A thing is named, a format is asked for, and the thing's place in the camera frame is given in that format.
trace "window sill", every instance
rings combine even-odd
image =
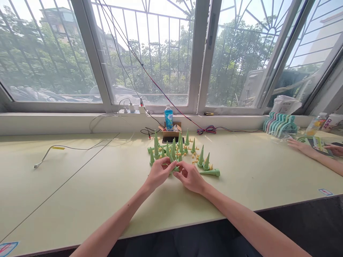
[[[85,134],[90,133],[89,124],[100,114],[94,113],[0,113],[0,136],[8,135],[53,135],[53,134]],[[154,114],[164,124],[163,114]],[[200,127],[209,125],[226,127],[230,130],[259,129],[267,115],[187,115]],[[299,127],[307,127],[313,117],[295,116]],[[157,128],[157,122],[150,116],[105,117],[93,130],[94,133],[139,132],[144,127]],[[196,130],[198,127],[181,114],[174,115],[174,121],[182,122],[184,129]]]

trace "white package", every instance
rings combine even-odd
[[[341,120],[343,120],[343,115],[341,114],[330,114],[326,122],[322,127],[322,131],[330,132],[330,130],[336,126]]]
[[[292,114],[297,109],[299,109],[301,105],[301,102],[299,102],[297,99],[293,97],[280,95],[274,99],[274,106],[272,112],[277,112],[281,114]]]

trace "label sticker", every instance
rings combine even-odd
[[[17,247],[19,242],[12,242],[12,243],[3,243],[0,245],[0,257],[5,257],[9,255],[14,248]]]
[[[326,190],[324,188],[322,189],[318,189],[320,193],[326,195],[326,196],[330,196],[330,195],[333,195],[333,193],[331,193],[329,190]]]

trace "desk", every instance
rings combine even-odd
[[[90,148],[115,134],[43,135],[0,137],[0,240],[38,208],[75,172],[93,158],[109,141],[88,151],[50,150],[52,145]]]
[[[251,210],[324,198],[320,188],[343,194],[343,177],[265,133],[191,135],[199,148],[205,145],[206,156],[211,152],[210,162],[221,171],[220,177],[205,180]],[[132,142],[119,144],[110,142],[6,238],[20,241],[9,256],[79,245],[130,199],[150,171],[147,147],[153,140],[136,134]],[[190,154],[185,160],[192,161]],[[222,218],[210,202],[170,176],[139,208],[121,238]]]

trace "cardboard box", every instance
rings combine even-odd
[[[173,125],[177,125],[178,130],[180,130],[180,132],[182,132],[182,128],[181,128],[181,123],[180,122],[173,122]],[[162,130],[163,133],[163,137],[179,137],[179,132],[176,131],[165,131],[165,123],[164,123],[164,128],[162,129],[161,127],[159,127]]]

